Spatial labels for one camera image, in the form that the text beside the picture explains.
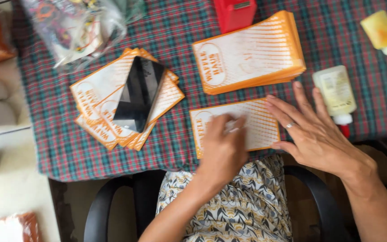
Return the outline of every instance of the red stapler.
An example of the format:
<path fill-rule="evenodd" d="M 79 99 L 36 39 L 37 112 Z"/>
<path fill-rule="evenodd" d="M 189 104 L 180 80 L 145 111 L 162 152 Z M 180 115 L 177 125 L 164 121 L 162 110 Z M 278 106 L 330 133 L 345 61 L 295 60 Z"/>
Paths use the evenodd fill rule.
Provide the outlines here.
<path fill-rule="evenodd" d="M 222 34 L 248 27 L 256 12 L 255 0 L 214 0 Z"/>

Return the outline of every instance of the patterned fabric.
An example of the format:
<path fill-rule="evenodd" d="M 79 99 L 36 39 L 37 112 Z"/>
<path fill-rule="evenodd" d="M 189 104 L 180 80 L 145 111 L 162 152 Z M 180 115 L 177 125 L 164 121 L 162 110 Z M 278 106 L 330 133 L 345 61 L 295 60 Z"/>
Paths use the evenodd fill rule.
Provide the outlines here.
<path fill-rule="evenodd" d="M 216 96 L 202 91 L 191 44 L 220 34 L 213 0 L 146 0 L 147 15 L 128 27 L 127 37 L 83 71 L 61 75 L 25 17 L 13 4 L 13 39 L 34 128 L 38 170 L 62 181 L 101 179 L 145 170 L 194 171 L 195 156 L 189 110 L 265 97 L 270 93 L 295 104 L 290 83 L 246 88 Z M 387 56 L 373 48 L 359 21 L 380 9 L 381 0 L 257 0 L 254 22 L 285 9 L 293 12 L 307 71 L 300 80 L 311 93 L 311 75 L 345 65 L 358 109 L 350 125 L 351 140 L 387 135 Z M 126 47 L 143 47 L 180 77 L 186 95 L 159 118 L 139 152 L 113 151 L 74 123 L 79 113 L 69 85 L 116 59 Z M 288 134 L 281 129 L 282 140 Z M 251 160 L 273 150 L 250 153 Z"/>
<path fill-rule="evenodd" d="M 192 176 L 184 171 L 166 173 L 157 214 Z M 230 184 L 199 209 L 186 228 L 184 242 L 288 242 L 291 237 L 283 160 L 275 155 L 244 165 Z"/>

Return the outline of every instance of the plaid tablecloth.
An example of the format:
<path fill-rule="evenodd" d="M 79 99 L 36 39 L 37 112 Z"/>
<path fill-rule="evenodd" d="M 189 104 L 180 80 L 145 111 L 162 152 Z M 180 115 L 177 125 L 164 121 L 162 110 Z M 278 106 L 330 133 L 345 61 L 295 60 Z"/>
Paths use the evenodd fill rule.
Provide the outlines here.
<path fill-rule="evenodd" d="M 313 72 L 345 65 L 358 109 L 350 125 L 352 140 L 387 135 L 387 56 L 375 50 L 359 21 L 384 9 L 382 0 L 258 0 L 255 22 L 285 9 L 293 12 L 307 71 L 297 80 L 310 93 Z M 147 16 L 129 25 L 127 37 L 83 71 L 60 75 L 33 31 L 19 0 L 13 38 L 33 124 L 38 169 L 52 179 L 101 179 L 145 170 L 193 171 L 198 164 L 188 111 L 261 98 L 271 93 L 295 104 L 290 83 L 247 88 L 217 96 L 202 91 L 191 44 L 220 34 L 212 0 L 146 0 Z M 108 151 L 74 123 L 78 116 L 69 85 L 117 58 L 126 47 L 143 47 L 180 77 L 183 99 L 159 118 L 140 152 L 117 146 Z M 281 130 L 282 139 L 288 134 Z M 254 151 L 250 159 L 273 150 Z"/>

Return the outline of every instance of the glue bottle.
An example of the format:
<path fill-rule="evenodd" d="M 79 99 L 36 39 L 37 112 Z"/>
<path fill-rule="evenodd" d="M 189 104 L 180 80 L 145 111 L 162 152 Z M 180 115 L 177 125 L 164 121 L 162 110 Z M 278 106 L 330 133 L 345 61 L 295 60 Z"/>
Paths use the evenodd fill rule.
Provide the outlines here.
<path fill-rule="evenodd" d="M 352 113 L 357 108 L 353 96 L 347 69 L 344 65 L 338 65 L 313 74 L 313 81 L 320 89 L 328 113 L 334 123 L 340 127 L 344 136 L 349 137 L 348 124 L 353 122 Z"/>
<path fill-rule="evenodd" d="M 387 55 L 387 13 L 378 11 L 361 21 L 361 26 L 367 33 L 375 49 Z"/>

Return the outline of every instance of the smartphone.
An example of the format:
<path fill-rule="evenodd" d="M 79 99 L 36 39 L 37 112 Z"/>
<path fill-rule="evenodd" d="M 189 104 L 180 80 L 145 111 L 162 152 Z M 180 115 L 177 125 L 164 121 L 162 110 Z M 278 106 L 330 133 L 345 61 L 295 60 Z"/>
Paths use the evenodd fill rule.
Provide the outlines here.
<path fill-rule="evenodd" d="M 136 56 L 123 87 L 113 123 L 142 133 L 162 84 L 165 67 Z"/>

